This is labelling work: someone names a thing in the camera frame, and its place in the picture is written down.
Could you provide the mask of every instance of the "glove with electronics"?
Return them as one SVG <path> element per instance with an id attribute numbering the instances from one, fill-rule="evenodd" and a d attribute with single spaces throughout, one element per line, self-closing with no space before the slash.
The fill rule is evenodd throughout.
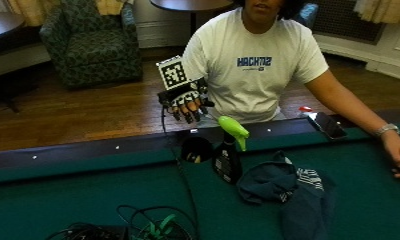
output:
<path id="1" fill-rule="evenodd" d="M 157 94 L 160 104 L 177 121 L 183 116 L 187 123 L 192 123 L 193 119 L 199 122 L 200 114 L 208 113 L 205 107 L 215 106 L 207 98 L 208 86 L 204 78 L 187 79 L 180 56 L 156 65 L 167 89 Z"/>

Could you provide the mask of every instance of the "hand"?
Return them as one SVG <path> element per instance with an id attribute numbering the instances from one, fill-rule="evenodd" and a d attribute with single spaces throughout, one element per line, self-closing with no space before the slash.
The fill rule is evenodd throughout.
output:
<path id="1" fill-rule="evenodd" d="M 400 135 L 394 131 L 386 131 L 381 136 L 385 150 L 394 162 L 394 177 L 400 178 Z"/>
<path id="2" fill-rule="evenodd" d="M 188 124 L 193 122 L 192 117 L 196 119 L 197 122 L 200 121 L 200 112 L 203 114 L 208 113 L 204 106 L 204 101 L 197 91 L 189 91 L 179 95 L 173 99 L 171 105 L 172 105 L 172 115 L 175 119 L 180 121 L 180 113 L 181 113 Z"/>

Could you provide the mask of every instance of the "bracelet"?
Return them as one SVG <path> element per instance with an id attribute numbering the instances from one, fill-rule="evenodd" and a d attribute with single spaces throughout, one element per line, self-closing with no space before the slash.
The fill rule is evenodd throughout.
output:
<path id="1" fill-rule="evenodd" d="M 400 134 L 398 127 L 394 124 L 389 123 L 384 125 L 380 129 L 377 129 L 377 131 L 374 132 L 374 136 L 381 137 L 381 135 L 389 130 L 394 130 Z"/>

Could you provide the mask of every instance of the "green table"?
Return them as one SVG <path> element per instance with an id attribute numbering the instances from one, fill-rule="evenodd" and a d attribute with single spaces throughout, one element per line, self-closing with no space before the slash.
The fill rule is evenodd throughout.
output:
<path id="1" fill-rule="evenodd" d="M 386 119 L 400 126 L 400 111 Z M 390 161 L 381 143 L 349 123 L 342 125 L 349 136 L 338 142 L 329 142 L 305 119 L 247 125 L 244 169 L 282 150 L 297 167 L 320 170 L 336 183 L 330 239 L 400 240 L 400 180 L 392 176 Z M 215 144 L 221 138 L 217 128 L 168 135 L 176 154 L 191 137 Z M 153 134 L 0 152 L 0 239 L 44 239 L 73 222 L 125 226 L 115 210 L 120 204 L 169 205 L 193 217 L 168 146 L 164 134 Z M 187 162 L 183 168 L 201 239 L 282 239 L 281 203 L 245 204 L 209 161 Z"/>

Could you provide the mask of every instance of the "green patterned armchair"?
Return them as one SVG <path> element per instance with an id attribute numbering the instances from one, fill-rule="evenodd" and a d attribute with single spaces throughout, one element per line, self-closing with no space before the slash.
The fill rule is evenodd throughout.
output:
<path id="1" fill-rule="evenodd" d="M 61 0 L 40 29 L 65 88 L 76 89 L 143 76 L 132 5 L 101 16 L 96 0 Z"/>

